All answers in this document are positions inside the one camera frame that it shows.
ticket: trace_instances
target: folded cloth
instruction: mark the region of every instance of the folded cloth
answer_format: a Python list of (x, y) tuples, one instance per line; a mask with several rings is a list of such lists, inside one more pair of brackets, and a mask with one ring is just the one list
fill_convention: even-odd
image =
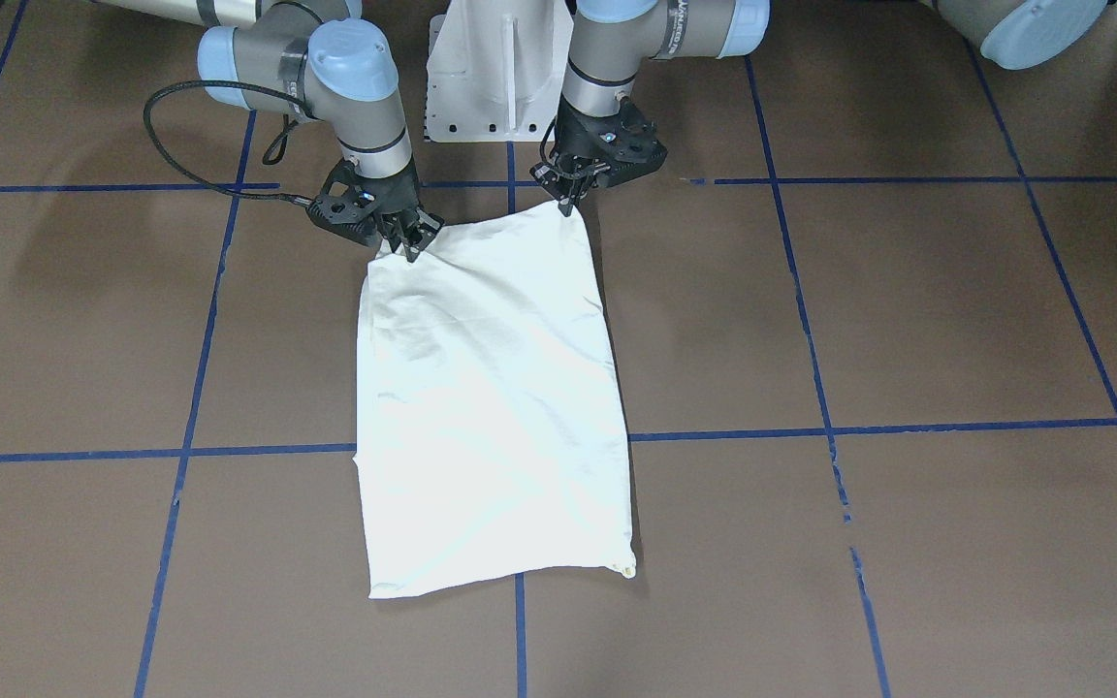
[(356, 467), (370, 599), (551, 566), (636, 574), (629, 441), (580, 213), (370, 261)]

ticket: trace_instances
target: white cloth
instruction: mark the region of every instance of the white cloth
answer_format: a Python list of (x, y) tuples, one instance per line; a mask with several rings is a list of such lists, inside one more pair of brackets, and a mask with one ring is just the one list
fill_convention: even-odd
[(550, 566), (636, 574), (629, 441), (580, 213), (370, 261), (356, 340), (370, 599)]

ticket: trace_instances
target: blue tape grid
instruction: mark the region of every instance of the blue tape grid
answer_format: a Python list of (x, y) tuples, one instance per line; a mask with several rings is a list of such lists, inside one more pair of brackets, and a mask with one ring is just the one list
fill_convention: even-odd
[[(21, 0), (19, 3), (17, 13), (12, 20), (10, 31), (8, 34), (8, 39), (6, 39), (3, 45), (3, 52), (0, 55), (0, 77), (3, 74), (3, 66), (8, 61), (9, 54), (11, 52), (15, 40), (18, 36), (19, 26), (23, 18), (23, 12), (26, 12), (28, 0)], [(834, 444), (836, 437), (842, 437), (842, 434), (881, 434), (881, 433), (934, 433), (934, 432), (956, 432), (956, 431), (997, 431), (997, 430), (1047, 430), (1047, 429), (1089, 429), (1089, 428), (1117, 428), (1117, 392), (1114, 391), (1114, 385), (1109, 379), (1108, 371), (1106, 371), (1105, 363), (1100, 358), (1098, 346), (1091, 336), (1091, 331), (1089, 324), (1087, 324), (1083, 317), (1080, 304), (1078, 304), (1077, 295), (1075, 295), (1071, 283), (1069, 283), (1067, 270), (1062, 266), (1061, 258), (1058, 252), (1058, 248), (1054, 247), (1054, 240), (1051, 238), (1049, 227), (1047, 226), (1046, 218), (1042, 216), (1041, 207), (1038, 203), (1037, 195), (1032, 191), (1033, 182), (1090, 182), (1091, 184), (1106, 184), (1106, 182), (1117, 182), (1117, 176), (1029, 176), (1024, 173), (1024, 168), (1020, 163), (1018, 151), (1015, 151), (1014, 142), (1012, 142), (1011, 134), (1008, 132), (1006, 124), (1003, 119), (1002, 112), (999, 111), (997, 104), (994, 101), (992, 89), (989, 87), (989, 80), (985, 78), (984, 70), (981, 69), (980, 59), (976, 58), (974, 50), (971, 46), (967, 46), (967, 54), (976, 77), (981, 80), (981, 88), (983, 88), (985, 98), (987, 98), (990, 107), (992, 107), (994, 118), (996, 119), (999, 131), (1002, 132), (1008, 151), (1011, 154), (1011, 159), (1014, 160), (1016, 166), (1016, 176), (918, 176), (918, 178), (781, 178), (776, 175), (775, 164), (773, 164), (773, 155), (770, 147), (768, 134), (766, 131), (766, 124), (764, 124), (764, 115), (761, 106), (760, 94), (756, 85), (756, 76), (753, 74), (753, 63), (748, 57), (745, 57), (745, 66), (748, 76), (748, 84), (751, 92), (753, 93), (753, 106), (757, 112), (758, 128), (762, 137), (762, 149), (764, 157), (767, 163), (767, 178), (726, 178), (726, 179), (693, 179), (690, 184), (693, 185), (705, 185), (713, 182), (714, 185), (727, 185), (727, 187), (739, 187), (739, 185), (768, 185), (771, 187), (771, 193), (773, 199), (775, 199), (775, 211), (780, 218), (780, 226), (783, 235), (783, 243), (785, 251), (787, 251), (789, 270), (792, 274), (794, 286), (795, 286), (795, 297), (798, 297), (798, 313), (799, 318), (801, 318), (801, 324), (804, 329), (808, 344), (810, 344), (810, 355), (812, 361), (812, 379), (814, 379), (814, 389), (819, 394), (819, 402), (821, 407), (821, 417), (823, 417), (823, 426), (820, 429), (783, 429), (783, 430), (735, 430), (735, 431), (691, 431), (691, 432), (655, 432), (655, 433), (633, 433), (630, 434), (629, 440), (632, 442), (656, 442), (656, 441), (695, 441), (695, 440), (726, 440), (726, 438), (791, 438), (791, 437), (824, 437), (827, 439), (830, 459), (832, 459), (832, 468), (834, 471), (834, 482), (837, 482), (839, 496), (841, 497), (841, 503), (843, 504), (843, 516), (846, 520), (850, 522), (850, 503), (847, 496), (847, 490), (842, 486), (841, 472), (838, 468), (838, 451), (837, 444)], [(237, 173), (236, 182), (231, 184), (226, 184), (233, 189), (249, 190), (249, 189), (278, 189), (279, 185), (276, 182), (245, 182), (245, 171), (247, 166), (248, 147), (251, 142), (254, 131), (254, 114), (249, 114), (248, 124), (245, 133), (245, 142), (242, 151), (240, 152), (239, 162), (239, 173)], [(475, 188), (500, 188), (506, 190), (508, 195), (508, 209), (509, 212), (515, 211), (515, 191), (519, 187), (536, 187), (536, 182), (533, 181), (515, 181), (515, 151), (514, 144), (508, 143), (506, 145), (506, 164), (508, 165), (508, 179), (506, 180), (487, 180), (487, 181), (432, 181), (426, 182), (424, 187), (430, 189), (475, 189)], [(1116, 417), (1114, 419), (1085, 419), (1085, 420), (1037, 420), (1037, 421), (1004, 421), (1004, 422), (963, 422), (963, 423), (917, 423), (917, 424), (881, 424), (881, 426), (833, 426), (829, 417), (829, 408), (825, 402), (824, 388), (821, 384), (820, 379), (820, 363), (819, 355), (817, 355), (815, 343), (812, 340), (812, 332), (810, 323), (808, 323), (808, 313), (803, 300), (803, 288), (801, 284), (801, 276), (799, 275), (798, 266), (795, 266), (794, 255), (792, 251), (792, 245), (790, 243), (790, 230), (787, 227), (787, 220), (785, 220), (785, 211), (783, 207), (781, 187), (787, 185), (849, 185), (849, 184), (1023, 184), (1025, 191), (1029, 195), (1029, 202), (1032, 204), (1033, 214), (1037, 217), (1037, 222), (1039, 229), (1041, 230), (1042, 238), (1047, 242), (1047, 249), (1050, 252), (1051, 261), (1054, 262), (1056, 274), (1059, 275), (1060, 281), (1062, 283), (1063, 290), (1067, 291), (1069, 304), (1072, 306), (1072, 313), (1077, 317), (1077, 323), (1080, 324), (1082, 336), (1085, 337), (1087, 346), (1094, 357), (1096, 366), (1098, 366), (1099, 376), (1102, 379), (1102, 384), (1106, 389), (1107, 398), (1113, 403), (1114, 413)], [(113, 193), (113, 191), (188, 191), (188, 190), (200, 190), (200, 185), (195, 184), (107, 184), (107, 185), (3, 185), (0, 187), (0, 194), (2, 193), (46, 193), (46, 191), (56, 191), (57, 193)], [(169, 570), (170, 553), (172, 553), (174, 529), (176, 529), (179, 520), (179, 511), (181, 504), (181, 494), (183, 488), (183, 481), (187, 478), (188, 465), (194, 457), (225, 457), (225, 456), (256, 456), (256, 455), (269, 455), (269, 453), (332, 453), (332, 452), (352, 452), (355, 450), (355, 443), (303, 443), (303, 444), (262, 444), (262, 446), (226, 446), (226, 447), (193, 447), (192, 437), (194, 437), (194, 426), (195, 417), (198, 415), (200, 408), (201, 390), (204, 380), (204, 370), (208, 366), (210, 346), (213, 340), (214, 323), (217, 323), (217, 294), (218, 285), (221, 283), (222, 274), (226, 270), (226, 256), (229, 251), (231, 243), (231, 236), (233, 236), (235, 221), (237, 211), (239, 211), (239, 200), (233, 200), (231, 202), (229, 216), (227, 217), (227, 226), (223, 233), (222, 251), (220, 255), (220, 264), (218, 264), (217, 277), (214, 277), (214, 286), (212, 291), (211, 302), (209, 302), (209, 315), (208, 321), (206, 321), (206, 332), (204, 340), (202, 342), (201, 356), (198, 364), (198, 374), (194, 377), (194, 391), (192, 392), (192, 401), (190, 407), (190, 415), (188, 426), (185, 429), (185, 436), (183, 437), (183, 446), (181, 448), (152, 448), (152, 450), (107, 450), (107, 451), (80, 451), (80, 452), (35, 452), (35, 453), (0, 453), (0, 463), (19, 463), (19, 462), (57, 462), (57, 460), (85, 460), (85, 459), (179, 459), (179, 465), (176, 468), (176, 477), (174, 477), (173, 486), (173, 499), (172, 505), (170, 505), (170, 511), (168, 517), (166, 533), (163, 542), (163, 551), (161, 551), (161, 556), (159, 560), (159, 572), (155, 580), (154, 596), (152, 596), (150, 621), (146, 624), (145, 639), (143, 639), (141, 664), (137, 668), (136, 677), (136, 691), (134, 695), (136, 698), (143, 698), (143, 691), (145, 690), (145, 683), (147, 680), (147, 672), (150, 671), (150, 661), (152, 653), (152, 642), (154, 642), (157, 622), (161, 614), (161, 601), (163, 601), (163, 595), (165, 591), (166, 583), (166, 572)], [(880, 688), (882, 696), (885, 698), (890, 697), (890, 681), (888, 681), (888, 676), (886, 671), (886, 660), (884, 659), (880, 639), (878, 639), (878, 628), (877, 618), (875, 618), (872, 610), (872, 601), (868, 592), (868, 584), (865, 582), (863, 573), (863, 560), (861, 560), (859, 551), (856, 547), (850, 548), (852, 567), (855, 567), (856, 583), (859, 587), (861, 602), (863, 602), (863, 613), (866, 627), (868, 627), (870, 641), (873, 650), (875, 664), (878, 668), (878, 681), (880, 681)], [(515, 577), (515, 629), (516, 629), (516, 683), (518, 683), (518, 695), (522, 698), (527, 696), (527, 656), (526, 656), (526, 613), (525, 613), (525, 575), (516, 575)]]

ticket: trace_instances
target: white mounting plate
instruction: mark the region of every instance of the white mounting plate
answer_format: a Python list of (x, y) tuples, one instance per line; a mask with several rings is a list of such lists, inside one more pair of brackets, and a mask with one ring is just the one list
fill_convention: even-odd
[(572, 18), (563, 0), (451, 0), (430, 20), (430, 141), (541, 141), (558, 109)]

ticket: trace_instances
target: brown surface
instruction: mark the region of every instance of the brown surface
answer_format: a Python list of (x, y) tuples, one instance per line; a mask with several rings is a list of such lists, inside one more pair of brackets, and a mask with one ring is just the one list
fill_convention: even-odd
[[(422, 141), (422, 46), (442, 6), (366, 17), (399, 59), (427, 207), (500, 217), (505, 145)], [(782, 176), (1014, 176), (934, 13), (773, 10), (753, 70)], [(141, 106), (195, 76), (199, 37), (34, 0), (1, 74), (0, 187), (181, 181)], [(985, 75), (1030, 175), (1117, 175), (1117, 4), (1053, 63)], [(523, 618), (510, 580), (364, 599), (346, 443), (372, 251), (296, 208), (240, 203), (203, 364), (226, 199), (0, 193), (0, 697), (134, 694), (181, 462), (146, 698), (508, 698), (518, 620), (540, 698), (881, 695), (875, 639), (899, 697), (1117, 695), (1117, 426), (1094, 426), (1114, 409), (1024, 187), (780, 187), (832, 424), (887, 427), (834, 439), (844, 525), (775, 193), (714, 184), (766, 175), (745, 63), (646, 65), (637, 97), (669, 162), (595, 191), (584, 214), (629, 426), (659, 440), (633, 446), (642, 564), (632, 582), (528, 574)], [(183, 162), (233, 179), (242, 111), (188, 94), (159, 115)], [(337, 156), (327, 127), (262, 168), (277, 123), (257, 119), (247, 178), (313, 193)], [(545, 200), (523, 181), (535, 152), (515, 146), (516, 210)], [(442, 187), (456, 181), (493, 187)], [(1032, 187), (1117, 392), (1117, 184)], [(181, 459), (194, 398), (199, 451)], [(1080, 419), (1100, 421), (888, 433)], [(102, 456), (118, 459), (88, 460)]]

